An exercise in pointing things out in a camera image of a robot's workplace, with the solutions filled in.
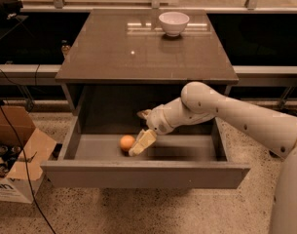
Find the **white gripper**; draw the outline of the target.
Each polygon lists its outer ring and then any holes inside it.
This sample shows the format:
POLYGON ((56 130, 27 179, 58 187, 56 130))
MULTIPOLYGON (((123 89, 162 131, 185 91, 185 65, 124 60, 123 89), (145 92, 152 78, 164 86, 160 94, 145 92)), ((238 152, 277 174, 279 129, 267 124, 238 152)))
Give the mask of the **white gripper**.
POLYGON ((137 156, 150 147, 157 139, 157 135, 167 135, 173 131, 173 127, 168 123, 163 104, 153 108, 138 111, 136 115, 146 120, 146 125, 150 130, 141 130, 135 143, 129 150, 129 156, 137 156))

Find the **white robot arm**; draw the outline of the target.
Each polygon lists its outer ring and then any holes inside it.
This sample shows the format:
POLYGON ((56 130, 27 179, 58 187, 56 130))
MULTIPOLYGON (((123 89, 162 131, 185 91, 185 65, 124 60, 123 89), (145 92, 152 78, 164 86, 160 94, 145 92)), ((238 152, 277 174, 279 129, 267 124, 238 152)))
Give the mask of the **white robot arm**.
POLYGON ((158 136, 175 128, 218 117, 268 147, 283 159, 274 194, 269 234, 297 234, 297 117, 223 96, 191 82, 179 98, 141 111, 147 130, 139 133, 129 155, 136 156, 158 136))

